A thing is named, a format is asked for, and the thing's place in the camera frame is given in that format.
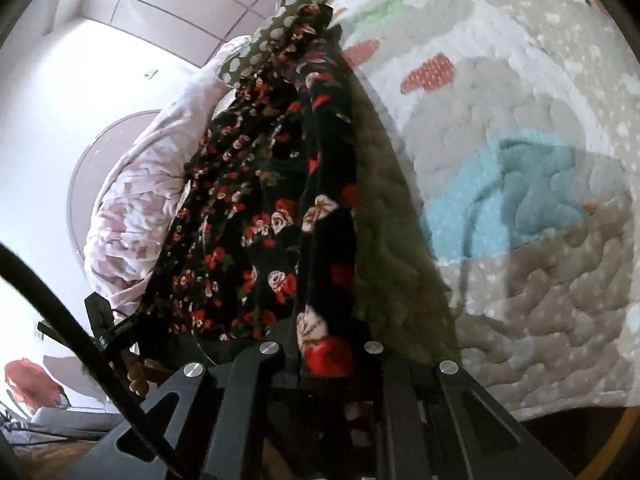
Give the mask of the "black floral zip-up garment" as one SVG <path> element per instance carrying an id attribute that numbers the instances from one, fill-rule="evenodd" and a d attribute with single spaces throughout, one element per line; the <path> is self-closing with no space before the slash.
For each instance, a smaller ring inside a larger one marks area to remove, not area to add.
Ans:
<path id="1" fill-rule="evenodd" d="M 354 360 L 356 132 L 331 18 L 304 6 L 212 120 L 140 304 L 209 353 L 292 318 L 317 378 L 346 377 Z"/>

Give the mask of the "red cloth on floor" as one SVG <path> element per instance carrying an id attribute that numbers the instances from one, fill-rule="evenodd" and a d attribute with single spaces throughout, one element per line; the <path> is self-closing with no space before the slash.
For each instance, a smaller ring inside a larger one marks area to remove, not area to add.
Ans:
<path id="1" fill-rule="evenodd" d="M 40 365 L 29 359 L 6 363 L 4 377 L 14 399 L 31 415 L 35 415 L 40 408 L 60 408 L 64 405 L 64 388 Z"/>

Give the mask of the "pink floral folded comforter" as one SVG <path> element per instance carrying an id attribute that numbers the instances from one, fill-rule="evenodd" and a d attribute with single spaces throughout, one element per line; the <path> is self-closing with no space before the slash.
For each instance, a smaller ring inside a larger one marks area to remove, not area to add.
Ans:
<path id="1" fill-rule="evenodd" d="M 220 66 L 249 42 L 248 35 L 226 42 L 136 137 L 101 185 L 91 211 L 84 270 L 118 320 L 140 304 L 184 195 L 184 165 L 231 91 L 218 78 Z"/>

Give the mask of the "grey curved headboard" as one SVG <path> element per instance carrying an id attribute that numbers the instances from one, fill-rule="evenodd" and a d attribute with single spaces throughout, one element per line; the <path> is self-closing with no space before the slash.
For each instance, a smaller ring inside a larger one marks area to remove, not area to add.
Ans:
<path id="1" fill-rule="evenodd" d="M 157 114 L 158 110 L 144 110 L 116 120 L 101 131 L 80 155 L 70 177 L 66 200 L 68 234 L 80 263 L 84 262 L 91 211 L 103 181 Z"/>

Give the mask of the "patterned quilted bedspread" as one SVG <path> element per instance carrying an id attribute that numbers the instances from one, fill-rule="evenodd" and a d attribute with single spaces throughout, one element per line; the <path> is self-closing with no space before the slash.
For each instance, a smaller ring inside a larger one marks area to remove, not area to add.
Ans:
<path id="1" fill-rule="evenodd" d="M 518 419 L 639 401 L 639 64 L 596 0 L 329 0 L 359 314 Z"/>

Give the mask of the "olive pillow with white dots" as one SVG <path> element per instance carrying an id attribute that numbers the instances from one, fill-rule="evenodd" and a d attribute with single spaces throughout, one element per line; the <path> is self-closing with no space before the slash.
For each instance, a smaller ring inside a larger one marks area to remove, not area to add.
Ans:
<path id="1" fill-rule="evenodd" d="M 280 0 L 271 18 L 267 18 L 251 35 L 233 38 L 220 50 L 224 56 L 217 76 L 229 88 L 239 88 L 241 81 L 254 73 L 273 48 L 285 40 L 299 11 L 304 6 L 318 6 L 326 0 Z"/>

